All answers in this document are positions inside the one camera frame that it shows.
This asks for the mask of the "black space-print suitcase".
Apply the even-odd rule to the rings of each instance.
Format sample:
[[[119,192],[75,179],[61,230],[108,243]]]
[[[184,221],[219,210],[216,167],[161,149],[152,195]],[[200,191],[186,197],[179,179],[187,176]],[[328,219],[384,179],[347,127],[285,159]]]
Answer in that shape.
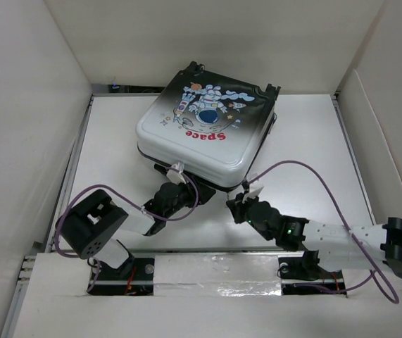
[[[137,123],[137,149],[154,163],[181,163],[212,188],[232,191],[244,181],[277,119],[280,90],[272,84],[261,89],[192,61]]]

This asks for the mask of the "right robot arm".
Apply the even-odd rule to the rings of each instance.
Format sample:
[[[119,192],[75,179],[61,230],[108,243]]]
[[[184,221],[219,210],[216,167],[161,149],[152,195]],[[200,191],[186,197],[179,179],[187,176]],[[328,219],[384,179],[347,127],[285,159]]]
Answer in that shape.
[[[402,218],[385,224],[328,225],[282,215],[267,201],[239,193],[227,201],[236,224],[249,224],[261,237],[285,251],[304,251],[301,269],[309,277],[324,270],[390,270],[402,279]]]

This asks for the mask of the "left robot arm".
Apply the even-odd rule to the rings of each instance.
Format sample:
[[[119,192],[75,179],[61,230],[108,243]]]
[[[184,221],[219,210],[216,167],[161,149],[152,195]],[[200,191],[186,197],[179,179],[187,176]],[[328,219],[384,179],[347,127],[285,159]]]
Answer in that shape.
[[[154,236],[168,222],[183,220],[188,215],[175,217],[183,208],[193,211],[206,204],[215,190],[185,176],[181,181],[166,182],[143,206],[117,206],[107,192],[112,189],[103,184],[92,187],[94,192],[78,204],[69,206],[56,223],[54,245],[64,239],[75,256],[82,260],[95,260],[95,268],[114,278],[125,280],[131,274],[134,256],[114,238],[120,230]]]

